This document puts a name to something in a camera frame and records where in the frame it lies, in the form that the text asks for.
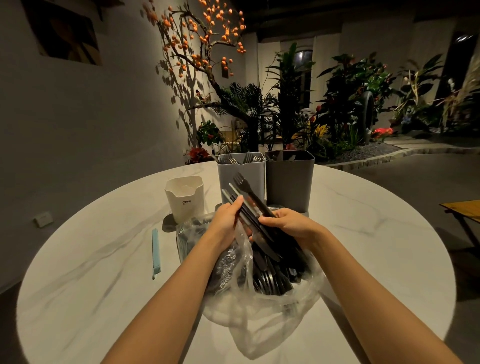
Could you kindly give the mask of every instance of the wall outlet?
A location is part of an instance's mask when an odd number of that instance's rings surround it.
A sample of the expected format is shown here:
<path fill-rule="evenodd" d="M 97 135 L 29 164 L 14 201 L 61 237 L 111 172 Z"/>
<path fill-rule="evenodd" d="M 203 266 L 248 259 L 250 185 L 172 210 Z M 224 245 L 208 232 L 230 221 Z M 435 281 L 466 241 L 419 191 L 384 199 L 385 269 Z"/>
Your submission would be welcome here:
<path fill-rule="evenodd" d="M 36 215 L 33 218 L 33 221 L 35 221 L 35 224 L 39 228 L 42 228 L 45 225 L 48 225 L 53 222 L 52 214 L 50 214 L 50 212 L 48 211 L 42 212 L 41 214 Z"/>

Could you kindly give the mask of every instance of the forearm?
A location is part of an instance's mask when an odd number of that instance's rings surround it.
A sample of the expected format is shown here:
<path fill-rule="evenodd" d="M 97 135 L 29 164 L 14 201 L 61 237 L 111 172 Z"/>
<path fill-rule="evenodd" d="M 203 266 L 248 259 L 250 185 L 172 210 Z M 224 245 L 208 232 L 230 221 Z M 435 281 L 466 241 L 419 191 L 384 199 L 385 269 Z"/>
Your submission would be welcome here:
<path fill-rule="evenodd" d="M 313 254 L 373 364 L 461 363 L 330 232 L 319 233 L 318 241 Z"/>
<path fill-rule="evenodd" d="M 177 363 L 217 258 L 207 232 L 127 326 L 103 363 Z"/>

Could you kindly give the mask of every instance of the dark ceiling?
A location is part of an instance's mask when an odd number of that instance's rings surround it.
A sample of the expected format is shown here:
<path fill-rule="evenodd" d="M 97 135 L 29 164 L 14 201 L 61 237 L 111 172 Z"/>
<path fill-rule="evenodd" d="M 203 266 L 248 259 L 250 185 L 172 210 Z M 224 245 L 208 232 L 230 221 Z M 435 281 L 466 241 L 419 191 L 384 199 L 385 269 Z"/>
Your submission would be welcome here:
<path fill-rule="evenodd" d="M 415 20 L 480 13 L 478 0 L 232 0 L 259 41 L 341 31 L 346 18 L 415 12 Z"/>

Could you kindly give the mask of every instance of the marble tabletop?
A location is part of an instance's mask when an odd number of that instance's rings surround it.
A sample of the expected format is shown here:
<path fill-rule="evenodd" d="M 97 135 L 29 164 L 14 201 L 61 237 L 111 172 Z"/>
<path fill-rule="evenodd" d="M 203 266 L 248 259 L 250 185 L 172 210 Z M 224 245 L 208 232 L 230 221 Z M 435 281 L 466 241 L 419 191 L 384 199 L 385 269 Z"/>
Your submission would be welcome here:
<path fill-rule="evenodd" d="M 221 202 L 215 162 L 144 177 L 92 202 L 43 245 L 20 289 L 17 327 L 28 361 L 99 363 L 120 333 L 179 266 L 168 179 L 200 175 L 205 210 Z M 405 201 L 355 175 L 315 165 L 309 214 L 440 338 L 455 306 L 450 258 L 435 230 Z M 162 271 L 152 280 L 151 231 Z M 362 353 L 328 287 L 300 325 L 258 363 L 358 363 Z M 184 363 L 250 363 L 229 329 L 201 317 Z"/>

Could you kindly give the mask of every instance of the clear plastic bag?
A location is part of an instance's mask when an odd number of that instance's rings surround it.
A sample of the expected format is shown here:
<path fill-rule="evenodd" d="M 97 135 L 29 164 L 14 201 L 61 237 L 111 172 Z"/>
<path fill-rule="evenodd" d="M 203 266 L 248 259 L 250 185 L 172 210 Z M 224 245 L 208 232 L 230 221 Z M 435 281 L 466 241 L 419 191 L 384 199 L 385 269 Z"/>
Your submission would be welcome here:
<path fill-rule="evenodd" d="M 183 262 L 208 228 L 213 213 L 184 222 L 177 228 L 177 248 Z M 220 256 L 204 296 L 203 315 L 229 328 L 239 351 L 256 359 L 280 345 L 297 328 L 320 297 L 323 272 L 307 254 L 309 272 L 282 296 L 257 293 L 252 281 L 252 246 L 241 224 L 234 243 Z"/>

